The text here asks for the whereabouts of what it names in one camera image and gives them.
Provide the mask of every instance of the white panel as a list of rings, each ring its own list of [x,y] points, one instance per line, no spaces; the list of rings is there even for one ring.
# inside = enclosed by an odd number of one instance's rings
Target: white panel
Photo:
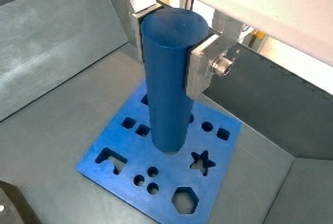
[[[199,0],[333,66],[333,0]]]

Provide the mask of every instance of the black object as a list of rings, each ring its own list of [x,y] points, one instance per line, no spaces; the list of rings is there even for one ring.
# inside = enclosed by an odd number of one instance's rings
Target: black object
[[[2,181],[0,181],[0,223],[41,224],[18,188]]]

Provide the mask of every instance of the blue cylinder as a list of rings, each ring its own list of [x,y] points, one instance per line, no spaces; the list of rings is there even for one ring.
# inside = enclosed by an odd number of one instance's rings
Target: blue cylinder
[[[161,152],[175,153],[192,108],[184,91],[188,51],[207,37],[208,25],[188,10],[161,9],[144,17],[140,31],[152,142]]]

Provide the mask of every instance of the gray metal wall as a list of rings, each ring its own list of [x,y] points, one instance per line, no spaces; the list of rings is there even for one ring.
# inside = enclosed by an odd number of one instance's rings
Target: gray metal wall
[[[333,96],[241,45],[228,55],[235,66],[205,95],[292,156],[331,160]]]
[[[126,42],[110,0],[0,0],[0,121]]]

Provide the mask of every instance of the metal enclosure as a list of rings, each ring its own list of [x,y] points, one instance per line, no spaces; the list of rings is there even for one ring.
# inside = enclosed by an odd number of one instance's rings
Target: metal enclosure
[[[126,41],[109,0],[0,0],[0,120]]]
[[[73,169],[144,78],[112,2],[0,0],[0,180],[45,224],[155,223]],[[227,55],[199,101],[244,124],[209,223],[330,223],[331,95],[243,46]]]

